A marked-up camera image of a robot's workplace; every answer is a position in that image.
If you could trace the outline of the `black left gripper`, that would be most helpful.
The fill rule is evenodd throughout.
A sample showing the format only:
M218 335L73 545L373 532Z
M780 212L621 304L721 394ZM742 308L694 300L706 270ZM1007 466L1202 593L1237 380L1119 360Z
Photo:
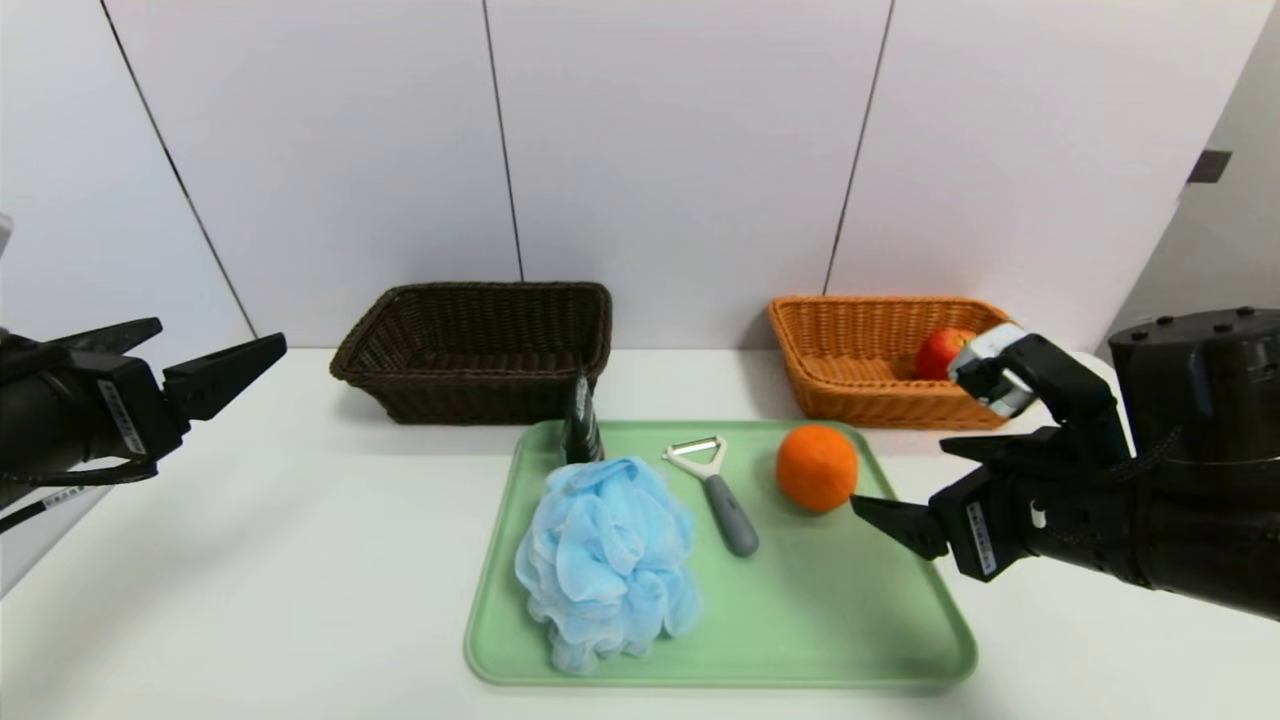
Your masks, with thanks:
M54 341L3 337L3 492L102 487L156 474L192 421L209 421L284 357L283 333L163 370L127 354L163 333L156 316Z

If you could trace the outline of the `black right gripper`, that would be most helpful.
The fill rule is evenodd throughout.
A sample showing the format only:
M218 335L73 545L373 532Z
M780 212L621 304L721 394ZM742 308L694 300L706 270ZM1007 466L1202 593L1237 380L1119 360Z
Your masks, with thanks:
M933 561L951 547L960 573L980 582L1042 557L1144 583L1134 488L1144 456L1092 457L1073 439L1055 439L1059 432L942 438L943 454L977 469L937 492L929 507L855 495L852 511L920 559Z

